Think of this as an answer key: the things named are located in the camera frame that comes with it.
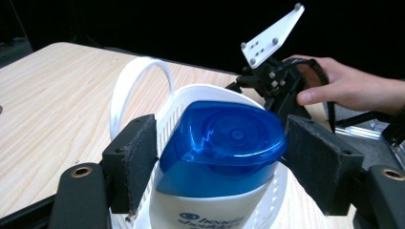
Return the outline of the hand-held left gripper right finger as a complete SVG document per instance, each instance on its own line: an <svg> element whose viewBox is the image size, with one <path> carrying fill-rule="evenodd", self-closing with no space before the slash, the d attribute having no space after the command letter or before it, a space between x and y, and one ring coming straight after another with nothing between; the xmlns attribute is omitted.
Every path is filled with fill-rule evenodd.
<svg viewBox="0 0 405 229"><path fill-rule="evenodd" d="M349 188L364 155L317 122L298 115L288 117L286 133L283 164L324 215L347 215Z"/></svg>

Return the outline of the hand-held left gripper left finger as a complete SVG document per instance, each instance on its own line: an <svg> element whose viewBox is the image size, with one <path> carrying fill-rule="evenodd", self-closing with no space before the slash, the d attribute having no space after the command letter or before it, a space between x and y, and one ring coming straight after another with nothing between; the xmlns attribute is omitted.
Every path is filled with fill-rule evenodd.
<svg viewBox="0 0 405 229"><path fill-rule="evenodd" d="M136 212L157 161L155 116L133 119L102 153L103 171L112 182L109 198L114 214Z"/></svg>

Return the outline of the white shampoo bottle blue cap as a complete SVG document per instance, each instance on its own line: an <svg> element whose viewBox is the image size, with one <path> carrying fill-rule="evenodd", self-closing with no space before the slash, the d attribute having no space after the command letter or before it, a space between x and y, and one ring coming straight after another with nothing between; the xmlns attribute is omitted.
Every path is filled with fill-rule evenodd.
<svg viewBox="0 0 405 229"><path fill-rule="evenodd" d="M275 114L240 103L191 103L160 156L151 228L242 229L286 148Z"/></svg>

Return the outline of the aluminium frame rail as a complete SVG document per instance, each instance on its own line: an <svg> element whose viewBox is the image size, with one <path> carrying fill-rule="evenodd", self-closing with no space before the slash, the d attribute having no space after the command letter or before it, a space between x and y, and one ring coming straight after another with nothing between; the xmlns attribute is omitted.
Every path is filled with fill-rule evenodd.
<svg viewBox="0 0 405 229"><path fill-rule="evenodd" d="M372 140L384 140L384 136L380 132L359 127L345 127L345 128L336 127L335 132L340 135L361 137Z"/></svg>

